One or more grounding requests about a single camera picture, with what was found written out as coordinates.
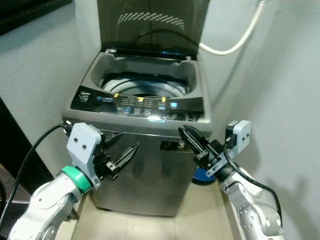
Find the green ring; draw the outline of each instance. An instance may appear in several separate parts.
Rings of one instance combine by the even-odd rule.
[[[86,193],[91,189],[91,184],[86,176],[73,166],[65,166],[62,171],[76,184],[82,193]]]

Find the washing machine drum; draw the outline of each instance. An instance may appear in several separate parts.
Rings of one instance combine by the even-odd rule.
[[[189,91],[182,79],[136,72],[109,73],[100,87],[113,94],[146,98],[182,97]]]

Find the white wall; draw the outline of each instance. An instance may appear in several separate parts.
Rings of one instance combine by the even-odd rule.
[[[0,36],[0,96],[31,143],[62,121],[70,91],[100,49],[97,6],[75,2]],[[71,164],[66,143],[56,130],[38,147],[54,175]]]
[[[254,0],[211,0],[202,41],[227,49],[241,37]],[[319,239],[319,4],[269,0],[254,35],[229,56],[200,51],[218,136],[234,119],[253,123],[238,162],[275,188],[287,239]],[[0,36],[0,96],[31,143],[61,121],[70,90],[99,49],[95,1],[75,0]],[[70,164],[64,134],[38,153],[56,174]]]

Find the white cable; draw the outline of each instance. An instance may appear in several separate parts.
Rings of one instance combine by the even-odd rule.
[[[255,13],[253,15],[253,18],[250,22],[249,27],[247,28],[247,30],[245,31],[245,33],[243,34],[243,36],[241,37],[241,39],[238,41],[238,43],[236,45],[234,45],[232,48],[228,49],[228,50],[224,50],[224,51],[219,51],[219,50],[215,50],[212,49],[211,47],[205,45],[204,43],[200,42],[199,43],[199,47],[211,54],[215,54],[215,55],[228,55],[228,54],[232,54],[233,52],[235,52],[236,50],[238,50],[249,38],[249,36],[251,35],[252,31],[254,30],[255,26],[257,25],[257,22],[261,16],[262,10],[264,9],[265,6],[265,1],[260,1],[258,6],[256,7]]]

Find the washing machine lid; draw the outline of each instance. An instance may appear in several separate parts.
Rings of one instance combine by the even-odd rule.
[[[102,51],[197,59],[209,0],[98,0]]]

